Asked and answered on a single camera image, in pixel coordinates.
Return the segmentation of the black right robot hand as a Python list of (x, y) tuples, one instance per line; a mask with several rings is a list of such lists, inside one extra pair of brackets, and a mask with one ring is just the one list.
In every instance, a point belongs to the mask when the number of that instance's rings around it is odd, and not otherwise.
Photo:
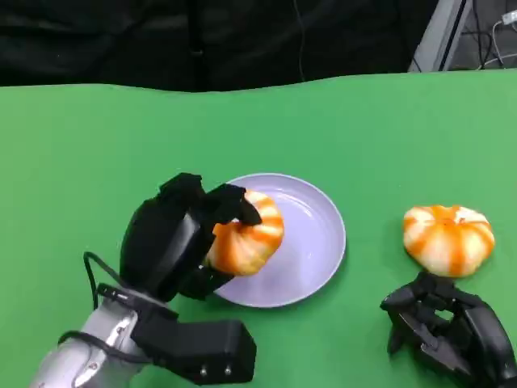
[(462, 387), (514, 387), (516, 357), (491, 306), (453, 280), (421, 271), (380, 304), (392, 321), (387, 352), (412, 348), (426, 367)]

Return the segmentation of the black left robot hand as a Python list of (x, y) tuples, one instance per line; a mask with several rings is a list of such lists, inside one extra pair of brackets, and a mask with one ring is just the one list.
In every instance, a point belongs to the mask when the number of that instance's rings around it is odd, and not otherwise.
[(120, 277), (130, 289), (161, 302), (177, 294), (203, 300), (234, 274), (208, 264), (218, 224), (261, 223), (245, 189), (223, 183), (210, 192), (200, 175), (182, 172), (160, 186), (132, 215), (120, 250)]

